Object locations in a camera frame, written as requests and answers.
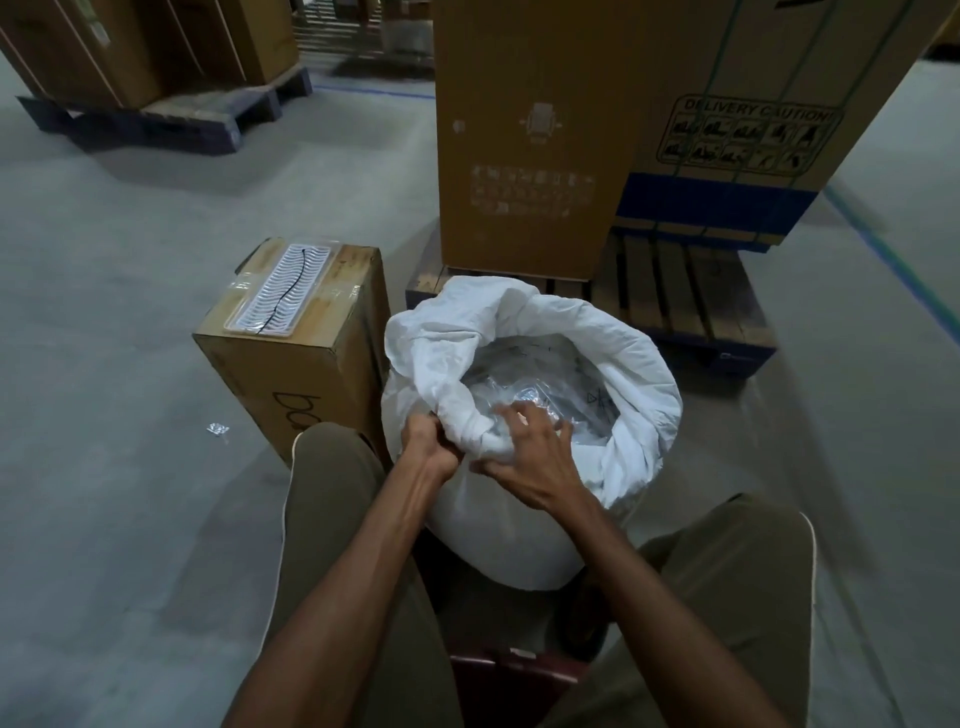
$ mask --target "person's left hand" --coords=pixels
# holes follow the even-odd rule
[[[403,457],[414,459],[437,478],[437,486],[447,482],[464,459],[464,454],[446,439],[444,426],[432,412],[415,414],[407,418],[400,433]]]

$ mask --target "forearm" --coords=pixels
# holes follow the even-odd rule
[[[636,554],[593,496],[558,515],[596,575],[668,725],[786,722],[733,654]]]
[[[397,462],[348,548],[253,666],[226,726],[346,724],[434,487],[414,458]]]

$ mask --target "gray floor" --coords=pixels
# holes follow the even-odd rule
[[[88,155],[21,89],[0,66],[0,725],[214,725],[259,646],[286,475],[190,331],[275,234],[379,246],[399,307],[438,211],[433,104],[325,89],[232,157]],[[834,181],[954,311],[958,116],[960,68],[919,64]],[[811,723],[956,725],[960,350],[823,198],[745,263],[780,353],[742,391],[684,377],[634,536],[740,490],[800,505]],[[448,632],[543,644],[542,598],[464,578]],[[516,618],[494,634],[478,595]]]

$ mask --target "brown trousers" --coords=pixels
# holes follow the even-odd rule
[[[385,474],[353,430],[315,425],[294,446],[269,640],[347,547]],[[740,496],[639,550],[733,652],[792,725],[806,723],[815,569],[813,531],[797,511]],[[462,727],[453,672],[410,559],[351,725]],[[542,724],[662,726],[626,645],[591,665]]]

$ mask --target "white printed icon on box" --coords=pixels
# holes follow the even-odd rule
[[[520,119],[526,130],[530,141],[534,144],[544,144],[546,140],[553,135],[553,132],[563,126],[557,121],[557,113],[553,110],[553,104],[545,104],[537,101],[530,108],[527,118]]]

